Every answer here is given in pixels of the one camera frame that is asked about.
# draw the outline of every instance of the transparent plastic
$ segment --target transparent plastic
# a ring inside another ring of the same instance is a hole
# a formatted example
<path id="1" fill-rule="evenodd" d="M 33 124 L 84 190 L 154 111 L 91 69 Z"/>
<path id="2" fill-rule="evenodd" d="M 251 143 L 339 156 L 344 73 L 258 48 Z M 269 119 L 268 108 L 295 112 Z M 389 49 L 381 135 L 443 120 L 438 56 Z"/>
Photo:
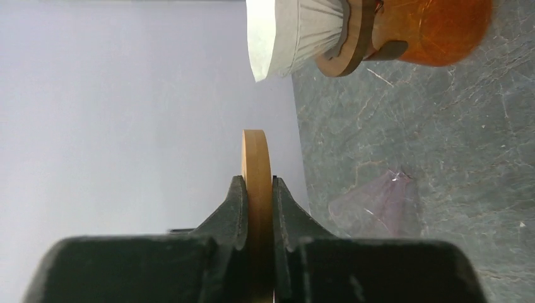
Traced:
<path id="1" fill-rule="evenodd" d="M 407 41 L 402 61 L 446 66 L 468 56 L 491 21 L 492 0 L 385 0 L 373 25 L 372 43 Z"/>
<path id="2" fill-rule="evenodd" d="M 400 170 L 388 170 L 330 202 L 329 213 L 350 237 L 418 237 L 421 234 L 416 183 Z"/>

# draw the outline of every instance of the plastic bag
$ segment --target plastic bag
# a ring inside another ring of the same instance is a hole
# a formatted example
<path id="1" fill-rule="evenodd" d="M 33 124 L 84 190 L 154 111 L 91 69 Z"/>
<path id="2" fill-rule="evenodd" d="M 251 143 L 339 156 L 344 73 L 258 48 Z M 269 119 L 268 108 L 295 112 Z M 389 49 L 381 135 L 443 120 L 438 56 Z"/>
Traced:
<path id="1" fill-rule="evenodd" d="M 421 233 L 416 183 L 388 170 L 329 203 L 336 225 L 351 237 L 417 237 Z"/>

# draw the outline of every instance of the wooden disc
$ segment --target wooden disc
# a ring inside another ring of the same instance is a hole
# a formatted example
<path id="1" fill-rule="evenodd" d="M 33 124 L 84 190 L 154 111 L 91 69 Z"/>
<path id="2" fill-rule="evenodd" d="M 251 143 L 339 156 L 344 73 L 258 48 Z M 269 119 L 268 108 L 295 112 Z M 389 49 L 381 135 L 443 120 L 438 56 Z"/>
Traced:
<path id="1" fill-rule="evenodd" d="M 264 131 L 244 130 L 242 175 L 247 188 L 251 302 L 273 302 L 274 250 L 272 175 Z"/>
<path id="2" fill-rule="evenodd" d="M 347 76 L 352 73 L 367 55 L 372 42 L 375 0 L 347 0 L 351 13 L 348 20 L 348 38 L 342 45 L 340 55 L 327 59 L 321 55 L 316 65 L 328 77 Z"/>

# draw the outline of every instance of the gray marble surface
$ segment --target gray marble surface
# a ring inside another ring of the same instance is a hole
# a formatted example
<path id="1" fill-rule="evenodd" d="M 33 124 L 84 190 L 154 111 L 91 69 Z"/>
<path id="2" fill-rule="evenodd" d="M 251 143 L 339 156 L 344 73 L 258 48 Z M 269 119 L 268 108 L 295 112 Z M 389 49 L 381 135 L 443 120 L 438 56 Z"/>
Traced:
<path id="1" fill-rule="evenodd" d="M 491 302 L 535 297 L 535 1 L 499 0 L 481 46 L 447 68 L 366 62 L 344 78 L 293 75 L 313 217 L 403 167 L 422 237 L 457 244 Z"/>

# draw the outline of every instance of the orange disc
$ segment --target orange disc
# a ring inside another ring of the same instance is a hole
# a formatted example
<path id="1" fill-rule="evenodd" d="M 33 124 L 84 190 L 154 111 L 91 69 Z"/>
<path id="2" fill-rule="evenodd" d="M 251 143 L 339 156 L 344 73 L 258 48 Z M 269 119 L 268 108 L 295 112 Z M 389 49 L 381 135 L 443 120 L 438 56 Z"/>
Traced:
<path id="1" fill-rule="evenodd" d="M 268 143 L 261 130 L 244 130 L 242 175 L 249 209 L 247 249 L 251 302 L 272 303 L 274 290 L 272 175 Z"/>

